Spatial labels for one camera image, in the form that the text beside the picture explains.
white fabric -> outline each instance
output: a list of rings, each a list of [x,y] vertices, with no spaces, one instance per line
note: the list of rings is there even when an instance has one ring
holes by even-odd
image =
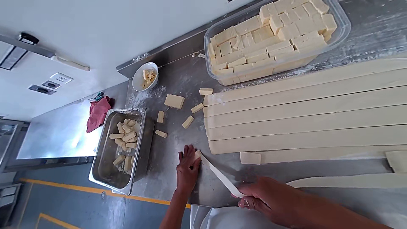
[[[209,208],[191,205],[191,229],[285,229],[260,212],[240,207]]]

white wall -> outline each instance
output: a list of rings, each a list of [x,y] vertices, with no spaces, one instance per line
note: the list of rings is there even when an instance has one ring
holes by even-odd
[[[40,44],[91,67],[77,70],[29,53],[12,71],[0,69],[0,114],[28,121],[127,80],[116,66],[251,0],[11,0],[0,4],[0,33],[26,31]],[[8,45],[0,42],[0,55]],[[28,90],[53,73],[74,80],[49,96]]]

forearm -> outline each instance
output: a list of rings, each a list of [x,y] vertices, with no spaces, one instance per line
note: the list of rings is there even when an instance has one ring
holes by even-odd
[[[181,228],[182,217],[189,194],[176,190],[168,207],[167,213],[161,222],[160,229],[179,229]]]

power socket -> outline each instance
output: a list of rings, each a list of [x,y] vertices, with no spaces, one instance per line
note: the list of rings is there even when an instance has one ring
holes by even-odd
[[[69,83],[69,82],[71,82],[73,80],[73,78],[71,78],[71,77],[69,77],[67,75],[64,75],[62,73],[55,73],[50,78],[54,79],[54,80],[57,80],[58,82],[61,82],[61,83],[64,83],[64,84],[67,84],[67,83]]]

yellow floor stripe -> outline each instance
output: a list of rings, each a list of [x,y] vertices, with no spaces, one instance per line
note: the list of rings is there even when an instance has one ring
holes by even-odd
[[[96,193],[96,194],[102,194],[102,192],[106,192],[106,195],[108,195],[108,196],[115,196],[115,197],[121,197],[121,198],[125,197],[127,199],[132,199],[132,200],[140,200],[140,201],[146,201],[146,202],[151,202],[151,203],[170,205],[170,201],[168,201],[168,200],[156,200],[156,199],[139,197],[139,196],[126,196],[124,194],[113,193],[111,190],[106,190],[106,189],[90,188],[90,187],[83,187],[83,186],[77,186],[77,185],[66,185],[66,184],[60,184],[60,183],[55,183],[55,182],[40,181],[40,180],[33,180],[33,179],[26,179],[26,178],[20,178],[20,181],[34,183],[34,184],[48,185],[48,186],[53,186],[53,187],[72,189],[72,190],[77,190],[77,191],[81,191],[81,192]]]
[[[46,214],[44,214],[44,213],[40,213],[40,214],[39,214],[39,216],[38,216],[38,221],[37,221],[37,224],[36,224],[36,226],[35,226],[35,229],[38,228],[38,223],[39,223],[39,220],[40,220],[41,218],[44,218],[44,219],[46,219],[46,220],[48,220],[48,221],[50,221],[50,222],[53,222],[53,223],[55,223],[55,224],[57,224],[57,225],[59,225],[59,226],[65,227],[65,228],[67,228],[67,229],[80,229],[79,227],[76,227],[76,226],[71,225],[71,224],[69,224],[69,223],[67,223],[67,222],[64,222],[64,221],[60,221],[59,219],[55,219],[54,217],[51,217],[51,216],[46,215]]]

